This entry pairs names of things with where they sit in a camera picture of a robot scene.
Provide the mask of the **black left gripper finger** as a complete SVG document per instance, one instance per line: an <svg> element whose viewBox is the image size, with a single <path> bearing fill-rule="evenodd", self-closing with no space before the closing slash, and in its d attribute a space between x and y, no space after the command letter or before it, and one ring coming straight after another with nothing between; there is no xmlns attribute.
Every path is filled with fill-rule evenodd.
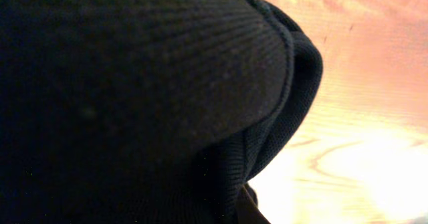
<svg viewBox="0 0 428 224"><path fill-rule="evenodd" d="M270 224L257 206L257 195L246 183L240 189L236 202L238 224Z"/></svg>

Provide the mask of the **black t-shirt white logo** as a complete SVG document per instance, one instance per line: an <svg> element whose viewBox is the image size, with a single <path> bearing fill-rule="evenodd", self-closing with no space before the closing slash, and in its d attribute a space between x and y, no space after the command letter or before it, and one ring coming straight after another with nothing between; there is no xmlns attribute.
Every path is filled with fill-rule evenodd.
<svg viewBox="0 0 428 224"><path fill-rule="evenodd" d="M237 223L322 69L264 0L1 0L1 222Z"/></svg>

